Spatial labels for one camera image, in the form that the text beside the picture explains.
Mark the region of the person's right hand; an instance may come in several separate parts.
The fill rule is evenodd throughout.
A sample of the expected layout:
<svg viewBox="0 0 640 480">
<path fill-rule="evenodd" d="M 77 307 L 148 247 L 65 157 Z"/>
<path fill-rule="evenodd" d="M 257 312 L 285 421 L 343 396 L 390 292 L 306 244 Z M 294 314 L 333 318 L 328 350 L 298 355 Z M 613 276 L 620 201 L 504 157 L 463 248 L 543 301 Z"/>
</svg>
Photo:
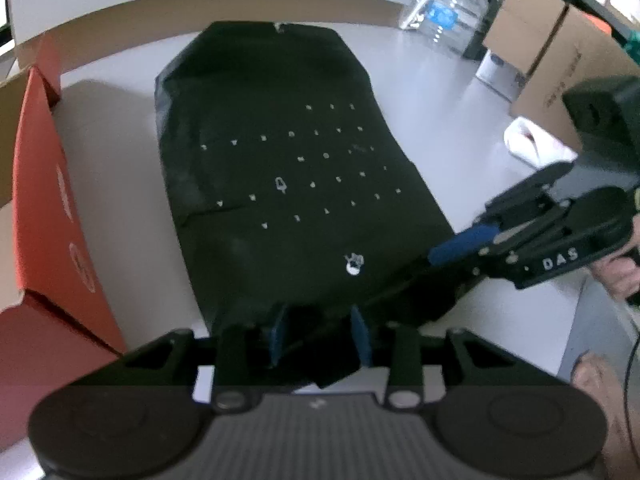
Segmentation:
<svg viewBox="0 0 640 480">
<path fill-rule="evenodd" d="M 614 300 L 627 300 L 639 291 L 639 266 L 629 257 L 602 259 L 590 266 L 590 272 Z"/>
</svg>

